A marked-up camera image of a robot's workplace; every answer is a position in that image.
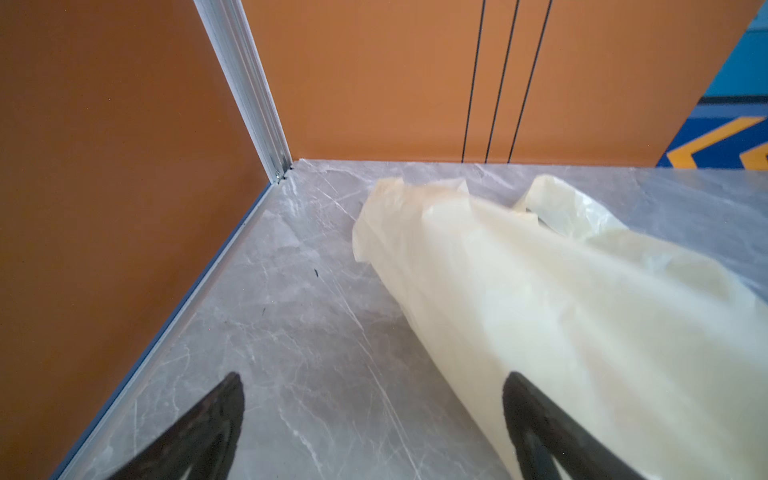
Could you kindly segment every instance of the white plastic bag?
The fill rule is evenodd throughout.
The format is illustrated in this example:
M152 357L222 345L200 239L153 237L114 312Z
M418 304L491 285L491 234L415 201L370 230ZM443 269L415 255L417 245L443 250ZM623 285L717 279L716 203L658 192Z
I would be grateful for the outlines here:
M648 478L768 478L768 308L719 263L551 176L513 209L381 180L353 248L513 478L511 371Z

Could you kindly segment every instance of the black cable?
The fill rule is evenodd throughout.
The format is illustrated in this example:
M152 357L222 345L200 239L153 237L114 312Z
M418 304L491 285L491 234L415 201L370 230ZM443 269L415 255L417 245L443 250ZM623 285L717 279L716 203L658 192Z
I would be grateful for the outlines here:
M518 131L520 131L520 122L523 120L523 112L525 111L525 102L528 100L528 92L531 90L531 82L533 81L533 72L536 69L536 61L538 60L538 53L541 50L541 41L544 40L544 30L547 29L547 20L549 20L549 11L552 9L552 0L549 0L547 5L547 15L544 16L544 24L541 26L541 36L538 38L538 46L536 47L536 56L533 57L533 66L531 67L531 76L528 77L528 86L525 88L525 96L523 97L523 106L520 108L520 117L518 118L518 126L515 127L515 136L512 138L512 147L509 149L509 158L507 163L512 160L512 151L515 149L515 142L518 139Z
M507 55L504 57L504 67L502 68L502 81L498 84L498 97L496 97L496 109L493 111L493 122L491 123L491 134L488 136L488 148L485 149L485 163L488 163L488 152L491 151L491 140L493 140L493 129L496 127L496 114L498 113L498 103L502 100L502 88L504 87L504 76L507 74L507 61L509 60L509 48L512 46L512 34L515 33L515 23L518 20L518 8L520 0L515 3L515 16L512 17L512 28L509 29L509 40L507 41Z
M480 11L480 29L478 31L478 46L475 49L475 69L472 70L472 88L469 90L469 110L467 111L467 126L464 128L464 147L462 147L462 163L464 163L464 153L467 151L467 133L469 132L469 115L472 113L472 95L475 93L475 76L478 73L478 57L480 56L480 37L482 37L482 21L485 17L485 0L482 0L482 10Z

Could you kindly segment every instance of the blue wall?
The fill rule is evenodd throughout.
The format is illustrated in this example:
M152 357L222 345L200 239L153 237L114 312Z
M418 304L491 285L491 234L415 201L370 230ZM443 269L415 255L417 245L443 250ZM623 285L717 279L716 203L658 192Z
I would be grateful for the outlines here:
M705 97L768 95L768 2L757 14Z

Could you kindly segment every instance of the orange wall panel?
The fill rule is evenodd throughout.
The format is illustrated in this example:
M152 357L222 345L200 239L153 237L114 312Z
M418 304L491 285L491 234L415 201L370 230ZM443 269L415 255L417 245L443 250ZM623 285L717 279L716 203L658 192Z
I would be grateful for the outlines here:
M472 95L472 110L467 130L465 162L485 161L488 135L498 99L498 83L502 77L509 32L514 17L515 2L486 0L475 89Z
M762 1L554 2L512 161L654 166Z
M47 478L267 184L193 2L0 7L0 478Z
M294 158L458 161L480 4L243 0Z
M654 165L761 1L553 2L512 161ZM485 1L474 90L482 0L243 3L295 157L485 161L516 1ZM548 3L520 0L488 162Z

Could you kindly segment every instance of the gray marble floor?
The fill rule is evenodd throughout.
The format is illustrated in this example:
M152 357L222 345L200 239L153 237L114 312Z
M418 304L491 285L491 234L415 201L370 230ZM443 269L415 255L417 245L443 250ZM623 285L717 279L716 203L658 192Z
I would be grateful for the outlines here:
M351 230L382 177L465 177L471 193L512 205L540 173L717 258L768 298L768 174L300 161L70 476L110 474L234 370L246 413L230 478L508 478L372 268L355 263Z

